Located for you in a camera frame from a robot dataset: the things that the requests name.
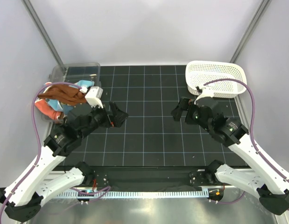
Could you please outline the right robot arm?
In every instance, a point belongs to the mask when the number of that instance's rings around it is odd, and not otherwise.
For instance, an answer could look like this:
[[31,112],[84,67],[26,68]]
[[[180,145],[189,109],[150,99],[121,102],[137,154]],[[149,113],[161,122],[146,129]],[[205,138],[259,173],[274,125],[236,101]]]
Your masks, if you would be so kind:
[[256,197],[265,209],[275,215],[289,210],[286,171],[274,166],[274,161],[263,149],[255,149],[252,134],[243,124],[234,118],[225,117],[212,97],[198,100],[180,98],[171,112],[174,121],[180,121],[183,112],[187,112],[186,124],[202,127],[216,142],[236,153],[255,172],[254,175],[248,175],[214,160],[202,175],[209,184],[221,182],[233,185]]

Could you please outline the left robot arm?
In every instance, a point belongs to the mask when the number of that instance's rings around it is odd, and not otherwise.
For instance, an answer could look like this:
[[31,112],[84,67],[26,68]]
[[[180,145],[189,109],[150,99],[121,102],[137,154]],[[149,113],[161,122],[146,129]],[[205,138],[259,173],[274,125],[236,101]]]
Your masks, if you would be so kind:
[[24,223],[58,194],[78,185],[92,185],[95,172],[83,161],[49,183],[43,180],[96,129],[123,125],[128,113],[119,109],[115,102],[109,102],[109,108],[82,104],[69,111],[63,123],[52,129],[44,144],[39,146],[37,156],[25,171],[8,187],[0,188],[0,223],[3,213]]

